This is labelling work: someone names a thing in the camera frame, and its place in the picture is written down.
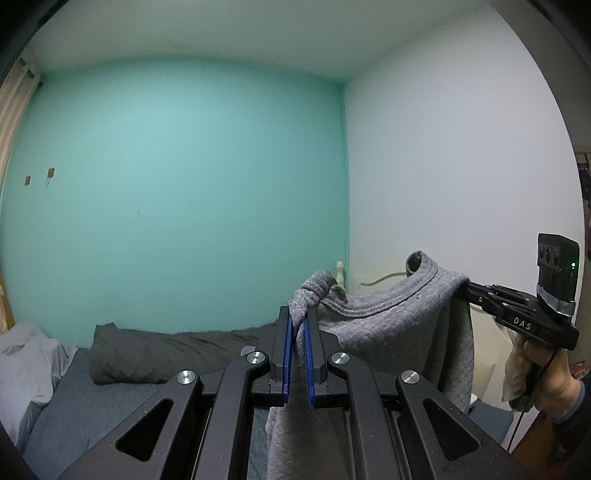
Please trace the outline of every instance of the human hand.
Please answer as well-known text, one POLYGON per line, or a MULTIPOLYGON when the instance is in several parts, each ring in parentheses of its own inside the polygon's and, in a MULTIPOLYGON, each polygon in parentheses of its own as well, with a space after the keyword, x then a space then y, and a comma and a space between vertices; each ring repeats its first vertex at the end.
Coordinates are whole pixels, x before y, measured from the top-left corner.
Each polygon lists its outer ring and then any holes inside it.
MULTIPOLYGON (((525 341, 521 335, 516 340, 523 346, 523 356, 520 356, 518 361, 529 360, 544 367, 554 353, 534 340, 525 341)), ((538 410, 544 410, 551 418, 559 419, 574 406, 580 389, 580 382, 570 374, 566 350, 560 349, 541 379, 541 387, 534 405, 538 410)))

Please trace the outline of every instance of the white ceiling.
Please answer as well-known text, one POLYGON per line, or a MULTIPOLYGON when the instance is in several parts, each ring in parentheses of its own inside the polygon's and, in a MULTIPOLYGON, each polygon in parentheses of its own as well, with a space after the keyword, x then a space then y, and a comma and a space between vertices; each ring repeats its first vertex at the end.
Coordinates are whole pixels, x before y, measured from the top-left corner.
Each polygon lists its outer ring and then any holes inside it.
POLYGON ((70 0, 31 41, 45 72, 189 54, 350 79, 485 0, 70 0))

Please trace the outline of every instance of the white glove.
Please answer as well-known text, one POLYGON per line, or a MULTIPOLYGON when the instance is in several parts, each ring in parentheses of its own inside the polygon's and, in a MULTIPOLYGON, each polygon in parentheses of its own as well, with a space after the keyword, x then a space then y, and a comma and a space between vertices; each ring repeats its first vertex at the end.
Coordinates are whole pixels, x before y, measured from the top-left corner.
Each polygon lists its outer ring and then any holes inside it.
POLYGON ((531 371, 531 362, 523 353, 525 339, 512 330, 507 330, 507 333, 513 343, 513 350, 505 362, 502 401, 513 400, 525 392, 525 377, 531 371))

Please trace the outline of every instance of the cable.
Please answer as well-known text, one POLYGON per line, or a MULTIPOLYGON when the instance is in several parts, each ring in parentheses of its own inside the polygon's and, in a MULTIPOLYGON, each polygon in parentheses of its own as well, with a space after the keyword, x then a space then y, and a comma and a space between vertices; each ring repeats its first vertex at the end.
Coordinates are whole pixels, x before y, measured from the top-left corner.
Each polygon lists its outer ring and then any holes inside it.
MULTIPOLYGON (((557 348, 556 350, 554 350, 554 353, 552 353, 552 356, 550 357, 550 360, 548 360, 548 363, 544 366, 544 368, 542 370, 540 370, 538 372, 538 375, 536 376, 535 381, 534 381, 534 389, 533 389, 534 392, 535 392, 536 387, 538 386, 538 383, 540 382, 540 380, 542 379, 542 377, 546 373, 546 370, 548 370, 548 367, 554 361, 554 357, 558 353, 558 350, 560 350, 560 348, 557 348)), ((517 429, 519 428, 519 424, 521 423, 521 420, 523 419, 524 414, 525 414, 525 410, 521 412, 521 415, 519 415, 519 419, 517 420, 517 424, 515 425, 515 428, 513 429, 513 434, 511 435, 511 440, 509 440, 507 452, 511 452, 511 444, 513 443, 513 439, 515 438, 515 434, 517 433, 517 429)))

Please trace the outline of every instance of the curtain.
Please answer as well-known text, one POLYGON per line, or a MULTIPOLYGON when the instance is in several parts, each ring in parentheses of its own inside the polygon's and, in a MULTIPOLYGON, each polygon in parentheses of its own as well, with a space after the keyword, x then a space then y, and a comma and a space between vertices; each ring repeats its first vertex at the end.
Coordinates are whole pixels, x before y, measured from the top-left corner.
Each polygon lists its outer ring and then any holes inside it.
MULTIPOLYGON (((0 86, 0 185, 18 124, 38 84, 35 68, 20 57, 0 86)), ((0 333, 6 332, 13 324, 0 265, 0 333)))

